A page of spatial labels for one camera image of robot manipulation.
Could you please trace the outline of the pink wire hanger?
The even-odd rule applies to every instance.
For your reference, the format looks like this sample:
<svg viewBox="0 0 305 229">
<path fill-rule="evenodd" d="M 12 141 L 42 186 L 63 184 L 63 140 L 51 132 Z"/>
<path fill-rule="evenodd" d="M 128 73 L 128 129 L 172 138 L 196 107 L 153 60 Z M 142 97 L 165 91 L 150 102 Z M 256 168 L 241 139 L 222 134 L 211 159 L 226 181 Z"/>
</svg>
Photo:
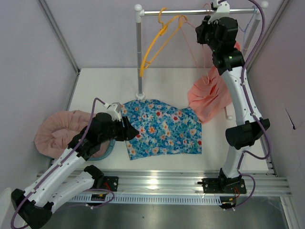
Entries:
<svg viewBox="0 0 305 229">
<path fill-rule="evenodd" d="M 180 30 L 182 31 L 183 37 L 191 54 L 193 63 L 198 70 L 198 73 L 203 77 L 204 84 L 210 83 L 209 70 L 206 69 L 206 51 L 204 46 L 196 43 L 195 27 L 190 21 L 189 16 L 181 16 L 179 18 Z M 192 28 L 192 34 L 188 35 L 185 33 L 186 28 Z"/>
</svg>

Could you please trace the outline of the dusty pink pleated garment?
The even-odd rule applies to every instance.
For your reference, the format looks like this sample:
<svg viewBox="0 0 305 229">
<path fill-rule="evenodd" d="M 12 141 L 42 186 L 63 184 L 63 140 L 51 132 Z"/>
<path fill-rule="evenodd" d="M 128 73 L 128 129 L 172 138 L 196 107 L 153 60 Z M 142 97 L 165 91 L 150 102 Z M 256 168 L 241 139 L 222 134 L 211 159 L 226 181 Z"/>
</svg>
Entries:
<svg viewBox="0 0 305 229">
<path fill-rule="evenodd" d="M 91 114 L 80 110 L 59 111 L 39 127 L 35 146 L 39 153 L 58 159 L 73 137 L 89 123 Z"/>
</svg>

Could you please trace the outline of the teal plastic basket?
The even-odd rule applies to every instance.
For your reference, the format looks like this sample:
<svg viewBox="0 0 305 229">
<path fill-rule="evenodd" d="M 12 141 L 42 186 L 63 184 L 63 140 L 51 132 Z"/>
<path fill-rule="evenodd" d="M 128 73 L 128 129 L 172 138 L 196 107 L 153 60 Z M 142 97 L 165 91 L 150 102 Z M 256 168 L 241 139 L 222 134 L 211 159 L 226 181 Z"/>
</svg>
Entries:
<svg viewBox="0 0 305 229">
<path fill-rule="evenodd" d="M 115 146 L 115 140 L 112 141 L 107 141 L 101 144 L 100 150 L 93 154 L 89 160 L 91 161 L 98 161 L 98 160 L 103 160 L 106 157 L 108 157 L 111 152 L 114 149 Z"/>
</svg>

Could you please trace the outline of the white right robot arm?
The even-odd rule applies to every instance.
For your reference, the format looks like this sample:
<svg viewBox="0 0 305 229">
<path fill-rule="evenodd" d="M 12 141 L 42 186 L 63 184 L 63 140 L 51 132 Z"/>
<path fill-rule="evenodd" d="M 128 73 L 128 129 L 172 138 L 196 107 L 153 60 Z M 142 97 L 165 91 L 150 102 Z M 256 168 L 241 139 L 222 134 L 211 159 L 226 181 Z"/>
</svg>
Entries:
<svg viewBox="0 0 305 229">
<path fill-rule="evenodd" d="M 225 131 L 229 149 L 219 176 L 204 178 L 200 184 L 206 194 L 235 194 L 236 191 L 245 194 L 245 182 L 240 173 L 242 160 L 270 127 L 270 121 L 263 119 L 255 106 L 243 54 L 235 47 L 237 20 L 230 17 L 213 20 L 205 16 L 195 31 L 197 42 L 208 45 L 212 51 L 213 64 L 229 90 L 236 118 L 236 126 Z"/>
</svg>

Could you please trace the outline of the white and silver clothes rack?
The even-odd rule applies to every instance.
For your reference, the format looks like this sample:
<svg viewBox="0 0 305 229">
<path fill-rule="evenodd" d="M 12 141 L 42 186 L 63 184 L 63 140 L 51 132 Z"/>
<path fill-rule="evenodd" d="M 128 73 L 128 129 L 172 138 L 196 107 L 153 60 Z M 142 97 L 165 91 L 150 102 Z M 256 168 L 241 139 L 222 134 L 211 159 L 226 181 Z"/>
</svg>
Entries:
<svg viewBox="0 0 305 229">
<path fill-rule="evenodd" d="M 143 100 L 145 98 L 145 93 L 142 89 L 142 77 L 144 71 L 144 61 L 142 60 L 142 17 L 144 16 L 158 16 L 161 15 L 173 15 L 174 17 L 170 20 L 171 22 L 177 19 L 180 16 L 186 15 L 203 15 L 203 14 L 214 14 L 217 9 L 221 6 L 221 2 L 219 0 L 213 0 L 211 4 L 207 4 L 208 9 L 202 10 L 167 10 L 166 8 L 162 8 L 159 11 L 146 11 L 142 8 L 140 4 L 136 4 L 134 6 L 135 10 L 135 21 L 136 21 L 136 45 L 137 45 L 137 77 L 138 77 L 138 92 L 136 93 L 136 98 L 138 100 Z M 247 31 L 247 27 L 242 30 L 244 33 L 243 44 L 242 44 L 242 53 L 245 55 L 248 51 L 249 45 L 252 42 L 256 29 L 260 22 L 265 23 L 265 18 L 261 16 L 261 12 L 267 9 L 269 3 L 267 1 L 262 1 L 259 3 L 254 3 L 253 9 L 230 9 L 227 10 L 231 14 L 237 13 L 251 13 L 252 18 L 249 22 L 252 22 L 252 27 L 250 31 Z"/>
</svg>

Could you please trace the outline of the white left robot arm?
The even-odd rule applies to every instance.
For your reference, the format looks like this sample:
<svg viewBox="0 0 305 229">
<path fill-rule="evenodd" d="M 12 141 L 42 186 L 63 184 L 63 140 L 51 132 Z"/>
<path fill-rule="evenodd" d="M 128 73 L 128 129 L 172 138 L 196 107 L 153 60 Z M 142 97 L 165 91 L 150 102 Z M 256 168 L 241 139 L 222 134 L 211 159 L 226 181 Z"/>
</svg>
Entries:
<svg viewBox="0 0 305 229">
<path fill-rule="evenodd" d="M 32 185 L 15 189 L 11 201 L 14 216 L 20 216 L 32 229 L 40 229 L 53 213 L 75 195 L 87 191 L 112 192 L 104 187 L 104 173 L 87 166 L 74 180 L 65 179 L 97 153 L 107 141 L 129 141 L 139 134 L 126 116 L 98 113 L 68 144 L 60 158 Z"/>
</svg>

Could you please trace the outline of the blue floral garment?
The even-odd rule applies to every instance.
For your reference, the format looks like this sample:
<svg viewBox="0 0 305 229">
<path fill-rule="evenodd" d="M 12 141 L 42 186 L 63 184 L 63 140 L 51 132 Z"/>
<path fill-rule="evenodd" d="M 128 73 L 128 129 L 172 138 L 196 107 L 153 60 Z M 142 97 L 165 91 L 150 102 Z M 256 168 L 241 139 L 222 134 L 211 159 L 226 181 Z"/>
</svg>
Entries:
<svg viewBox="0 0 305 229">
<path fill-rule="evenodd" d="M 130 160 L 202 152 L 202 124 L 192 108 L 178 109 L 159 100 L 132 100 L 122 106 L 138 135 L 126 142 Z"/>
</svg>

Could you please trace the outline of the blue wire hanger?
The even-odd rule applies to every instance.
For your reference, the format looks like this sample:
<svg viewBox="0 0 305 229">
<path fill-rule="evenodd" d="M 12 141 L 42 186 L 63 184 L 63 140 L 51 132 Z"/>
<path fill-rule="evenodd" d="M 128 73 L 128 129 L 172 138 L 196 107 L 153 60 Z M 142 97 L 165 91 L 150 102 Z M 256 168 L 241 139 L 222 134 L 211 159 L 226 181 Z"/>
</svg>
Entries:
<svg viewBox="0 0 305 229">
<path fill-rule="evenodd" d="M 250 26 L 250 23 L 252 22 L 253 18 L 255 17 L 256 13 L 257 13 L 257 7 L 253 6 L 253 13 L 252 16 L 250 18 L 250 20 L 248 21 L 248 23 L 246 24 L 246 26 L 244 28 L 242 28 L 241 26 L 238 26 L 238 28 L 243 32 L 243 34 L 246 34 L 248 27 Z"/>
</svg>

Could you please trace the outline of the aluminium mounting rail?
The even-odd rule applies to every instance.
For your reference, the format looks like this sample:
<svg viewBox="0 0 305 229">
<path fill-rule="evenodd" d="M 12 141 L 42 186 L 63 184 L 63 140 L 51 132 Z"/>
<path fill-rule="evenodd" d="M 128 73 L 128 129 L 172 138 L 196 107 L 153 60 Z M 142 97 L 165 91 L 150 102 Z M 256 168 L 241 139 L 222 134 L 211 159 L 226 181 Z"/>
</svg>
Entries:
<svg viewBox="0 0 305 229">
<path fill-rule="evenodd" d="M 106 176 L 119 178 L 118 192 L 125 194 L 148 195 L 195 195 L 202 194 L 203 187 L 198 184 L 203 178 L 216 178 L 213 172 L 177 171 L 116 171 L 104 170 Z M 252 174 L 255 179 L 255 196 L 289 197 L 292 195 L 288 180 L 266 174 Z"/>
</svg>

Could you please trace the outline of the salmon pink skirt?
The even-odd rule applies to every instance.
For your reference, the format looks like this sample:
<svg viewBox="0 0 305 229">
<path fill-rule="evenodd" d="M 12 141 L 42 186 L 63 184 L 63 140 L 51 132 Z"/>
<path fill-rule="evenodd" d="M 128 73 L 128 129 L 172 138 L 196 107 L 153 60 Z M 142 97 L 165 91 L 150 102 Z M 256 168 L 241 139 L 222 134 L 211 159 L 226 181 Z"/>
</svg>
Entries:
<svg viewBox="0 0 305 229">
<path fill-rule="evenodd" d="M 187 93 L 188 106 L 194 111 L 199 121 L 205 124 L 230 105 L 232 99 L 217 68 L 211 67 L 204 75 L 193 54 L 192 58 L 201 76 Z"/>
</svg>

